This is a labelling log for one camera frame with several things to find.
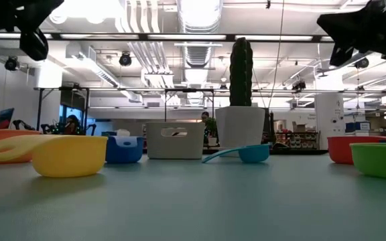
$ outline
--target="laptop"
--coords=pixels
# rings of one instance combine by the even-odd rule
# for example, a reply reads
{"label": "laptop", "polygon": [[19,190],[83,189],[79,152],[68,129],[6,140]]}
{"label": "laptop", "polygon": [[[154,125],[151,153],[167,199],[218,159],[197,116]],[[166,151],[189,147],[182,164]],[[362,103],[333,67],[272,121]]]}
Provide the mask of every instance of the laptop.
{"label": "laptop", "polygon": [[0,111],[0,129],[8,129],[10,127],[13,113],[14,113],[14,108],[8,108],[6,110]]}

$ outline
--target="white basket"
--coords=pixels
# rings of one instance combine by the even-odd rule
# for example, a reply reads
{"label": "white basket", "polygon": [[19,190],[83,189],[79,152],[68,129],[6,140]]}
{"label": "white basket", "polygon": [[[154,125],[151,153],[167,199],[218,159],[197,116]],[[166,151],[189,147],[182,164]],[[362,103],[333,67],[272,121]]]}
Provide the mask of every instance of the white basket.
{"label": "white basket", "polygon": [[201,159],[204,123],[147,123],[150,159]]}

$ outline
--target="desk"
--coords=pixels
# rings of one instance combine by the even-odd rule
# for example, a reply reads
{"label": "desk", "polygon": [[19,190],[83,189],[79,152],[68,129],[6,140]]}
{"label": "desk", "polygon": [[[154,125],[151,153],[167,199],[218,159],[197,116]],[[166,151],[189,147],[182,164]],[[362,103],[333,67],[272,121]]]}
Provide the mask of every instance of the desk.
{"label": "desk", "polygon": [[386,179],[327,155],[147,160],[40,177],[0,165],[0,240],[386,240]]}

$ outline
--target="cactus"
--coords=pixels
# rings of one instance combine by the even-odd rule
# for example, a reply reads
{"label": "cactus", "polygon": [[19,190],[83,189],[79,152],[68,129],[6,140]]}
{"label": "cactus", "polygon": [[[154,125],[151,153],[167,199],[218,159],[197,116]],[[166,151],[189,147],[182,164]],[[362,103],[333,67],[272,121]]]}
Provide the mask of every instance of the cactus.
{"label": "cactus", "polygon": [[233,44],[231,54],[231,106],[251,106],[253,78],[253,50],[244,38]]}

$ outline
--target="white column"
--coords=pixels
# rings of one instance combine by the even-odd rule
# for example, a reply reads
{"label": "white column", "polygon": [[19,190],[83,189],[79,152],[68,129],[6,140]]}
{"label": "white column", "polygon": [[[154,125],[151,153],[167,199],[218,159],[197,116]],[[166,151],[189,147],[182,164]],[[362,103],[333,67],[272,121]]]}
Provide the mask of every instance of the white column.
{"label": "white column", "polygon": [[[42,63],[40,68],[36,69],[38,88],[61,87],[64,69],[50,60],[65,58],[66,45],[66,42],[49,42],[48,59]],[[46,98],[42,101],[40,121],[42,124],[51,124],[53,120],[59,121],[60,91],[54,90],[48,93],[49,90],[45,90],[43,93],[43,96],[46,96]]]}
{"label": "white column", "polygon": [[[342,75],[331,73],[316,79],[318,90],[343,90]],[[344,102],[340,93],[315,95],[316,128],[320,133],[320,149],[327,150],[327,137],[339,137],[345,133]]]}

